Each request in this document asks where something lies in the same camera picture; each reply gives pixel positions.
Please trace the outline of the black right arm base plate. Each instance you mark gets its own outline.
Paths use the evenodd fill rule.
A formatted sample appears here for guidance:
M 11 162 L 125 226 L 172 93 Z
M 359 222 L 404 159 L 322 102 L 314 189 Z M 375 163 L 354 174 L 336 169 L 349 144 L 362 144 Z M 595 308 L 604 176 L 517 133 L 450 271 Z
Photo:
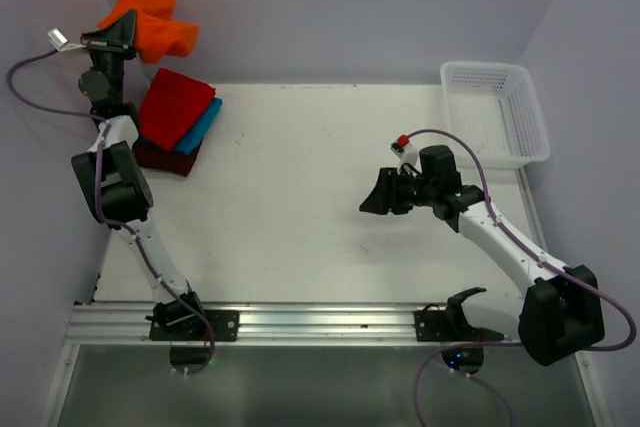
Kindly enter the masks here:
M 483 287 L 450 296 L 444 303 L 429 303 L 413 312 L 418 342 L 503 341 L 515 320 L 509 302 Z

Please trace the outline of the orange t shirt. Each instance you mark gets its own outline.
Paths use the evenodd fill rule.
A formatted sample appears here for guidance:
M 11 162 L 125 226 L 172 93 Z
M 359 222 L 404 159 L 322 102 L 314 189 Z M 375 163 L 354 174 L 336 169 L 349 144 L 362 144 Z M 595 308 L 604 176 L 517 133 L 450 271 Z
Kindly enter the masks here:
M 116 22 L 130 10 L 136 12 L 134 47 L 145 64 L 157 64 L 164 56 L 185 58 L 196 47 L 199 26 L 173 17 L 177 0 L 117 0 L 99 29 Z

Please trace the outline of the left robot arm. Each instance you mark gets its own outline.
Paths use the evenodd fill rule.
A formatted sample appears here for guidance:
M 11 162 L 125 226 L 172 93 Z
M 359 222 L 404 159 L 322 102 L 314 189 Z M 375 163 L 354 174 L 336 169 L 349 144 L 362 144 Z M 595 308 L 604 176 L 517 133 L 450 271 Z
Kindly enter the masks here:
M 80 38 L 92 65 L 78 88 L 91 103 L 98 133 L 86 152 L 72 158 L 72 168 L 92 216 L 129 247 L 149 285 L 151 339 L 207 340 L 212 330 L 208 316 L 160 239 L 152 192 L 133 153 L 139 120 L 123 89 L 124 64 L 137 55 L 136 30 L 137 13 L 129 10 Z

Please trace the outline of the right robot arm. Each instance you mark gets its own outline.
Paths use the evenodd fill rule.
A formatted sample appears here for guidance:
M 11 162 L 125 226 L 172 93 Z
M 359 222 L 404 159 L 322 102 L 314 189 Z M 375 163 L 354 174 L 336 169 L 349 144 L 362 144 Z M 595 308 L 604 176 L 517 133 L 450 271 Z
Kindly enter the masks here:
M 509 302 L 472 287 L 449 297 L 441 313 L 417 311 L 419 328 L 442 325 L 448 339 L 460 341 L 509 336 L 543 366 L 603 340 L 591 270 L 568 267 L 515 229 L 489 201 L 486 189 L 463 183 L 449 147 L 416 150 L 401 139 L 391 149 L 399 164 L 380 169 L 360 211 L 404 215 L 415 207 L 431 208 L 436 218 L 479 247 L 523 296 Z

